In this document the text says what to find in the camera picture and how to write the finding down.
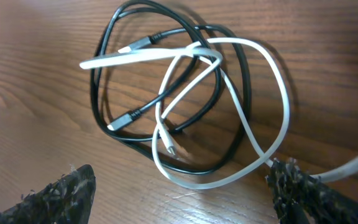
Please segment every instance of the wood grain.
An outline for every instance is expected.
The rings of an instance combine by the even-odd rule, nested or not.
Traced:
[[[78,63],[92,56],[120,1],[0,0],[0,211],[21,194],[41,190],[70,166],[91,164],[97,178],[90,223],[276,223],[266,167],[231,185],[187,190],[171,184],[154,164],[104,135],[90,110],[88,71]],[[275,157],[298,159],[311,173],[335,168],[358,155],[358,1],[162,2],[198,22],[222,24],[239,37],[271,45],[285,62],[290,87],[290,130]],[[178,27],[166,17],[139,14],[118,22],[111,50],[159,30]],[[178,35],[166,47],[186,45]],[[223,45],[228,74],[241,91],[233,49]],[[252,122],[268,148],[282,120],[282,105],[267,62],[245,48],[252,76]],[[187,61],[178,69],[183,70]],[[143,105],[158,90],[169,60],[116,67],[108,89],[112,116]],[[212,93],[208,77],[169,116],[179,123]],[[128,127],[151,133],[153,112]],[[205,167],[227,149],[239,124],[225,90],[221,100],[178,140],[187,161]],[[244,140],[235,162],[208,177],[227,176],[257,158]],[[358,174],[330,186],[358,201]]]

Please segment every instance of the usb connector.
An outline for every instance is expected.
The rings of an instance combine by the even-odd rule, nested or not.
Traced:
[[[151,37],[147,36],[147,37],[143,37],[140,40],[137,40],[137,41],[129,44],[126,47],[119,49],[118,52],[126,53],[126,52],[130,52],[131,50],[141,49],[141,48],[147,47],[152,44],[153,44],[153,42],[152,42]]]
[[[157,126],[158,126],[158,129],[159,129],[161,140],[162,140],[165,148],[167,149],[167,151],[170,154],[172,154],[174,156],[177,156],[177,150],[178,149],[183,151],[183,149],[179,145],[179,143],[177,143],[176,140],[173,137],[171,137],[171,135],[167,131],[168,127],[164,123],[158,123],[157,122]]]
[[[130,125],[132,122],[137,120],[142,115],[142,112],[139,110],[129,111],[124,115],[114,119],[112,123],[110,123],[107,128],[111,131],[118,131],[121,128],[125,128],[126,126]]]

